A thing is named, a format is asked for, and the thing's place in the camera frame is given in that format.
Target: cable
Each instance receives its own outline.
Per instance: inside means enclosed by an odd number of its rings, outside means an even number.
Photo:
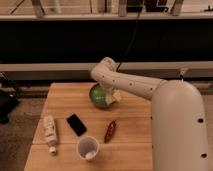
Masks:
[[[121,64],[122,64],[122,61],[127,57],[129,51],[130,51],[131,48],[132,48],[133,43],[135,42],[135,38],[136,38],[136,34],[137,34],[137,28],[138,28],[138,20],[140,19],[140,15],[141,15],[141,13],[142,13],[142,10],[138,12],[137,18],[136,18],[136,20],[135,20],[135,27],[134,27],[134,31],[133,31],[133,33],[132,33],[132,38],[131,38],[131,40],[130,40],[128,46],[127,46],[127,49],[126,49],[126,51],[125,51],[125,53],[124,53],[123,58],[121,59],[121,62],[118,64],[118,67],[117,67],[116,71],[119,70],[119,68],[120,68],[120,66],[121,66]]]
[[[18,7],[20,7],[23,3],[24,3],[25,0],[21,0],[17,5],[16,7],[10,12],[10,14],[13,14],[17,9]]]

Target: black phone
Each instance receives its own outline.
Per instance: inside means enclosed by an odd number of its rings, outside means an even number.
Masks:
[[[87,131],[87,128],[76,114],[72,114],[69,118],[67,118],[67,122],[78,136],[81,136]]]

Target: food item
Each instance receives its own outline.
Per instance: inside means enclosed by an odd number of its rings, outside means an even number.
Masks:
[[[110,122],[107,132],[104,137],[104,143],[107,143],[111,140],[113,134],[115,133],[116,123],[115,121]]]

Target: floor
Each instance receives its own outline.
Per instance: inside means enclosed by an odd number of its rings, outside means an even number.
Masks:
[[[213,95],[203,95],[213,171]],[[10,113],[10,123],[0,125],[0,170],[23,171],[45,98],[23,98]]]
[[[56,14],[54,8],[56,4],[60,4],[62,14],[89,14],[91,8],[103,6],[105,0],[40,0],[46,14]],[[171,7],[174,0],[167,0],[167,6]],[[113,4],[118,4],[118,0],[113,0]],[[200,12],[206,9],[208,5],[213,5],[212,0],[184,0],[182,11]],[[34,15],[31,0],[0,0],[0,15],[22,14]]]

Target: wooden table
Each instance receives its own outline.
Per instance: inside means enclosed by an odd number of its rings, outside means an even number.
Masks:
[[[25,171],[152,171],[150,102],[121,91],[122,100],[108,109],[96,108],[89,99],[94,83],[54,83],[51,85],[33,139]],[[93,162],[76,153],[79,137],[66,122],[76,113],[87,127],[82,135],[94,136],[100,151]],[[58,155],[51,156],[44,142],[43,118],[56,119]],[[116,120],[113,139],[104,144],[108,124]]]

